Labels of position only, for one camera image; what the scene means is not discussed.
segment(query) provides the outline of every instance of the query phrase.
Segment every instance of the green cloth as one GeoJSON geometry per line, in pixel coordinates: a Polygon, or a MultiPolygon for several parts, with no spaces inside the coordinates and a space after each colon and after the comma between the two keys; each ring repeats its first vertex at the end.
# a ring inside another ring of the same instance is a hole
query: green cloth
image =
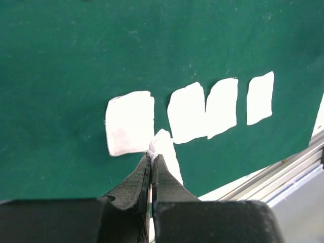
{"type": "Polygon", "coordinates": [[[141,154],[108,155],[109,99],[238,77],[237,126],[176,145],[200,196],[305,148],[324,91],[322,0],[0,2],[0,198],[100,196],[141,154]],[[249,81],[274,71],[273,115],[246,125],[249,81]]]}

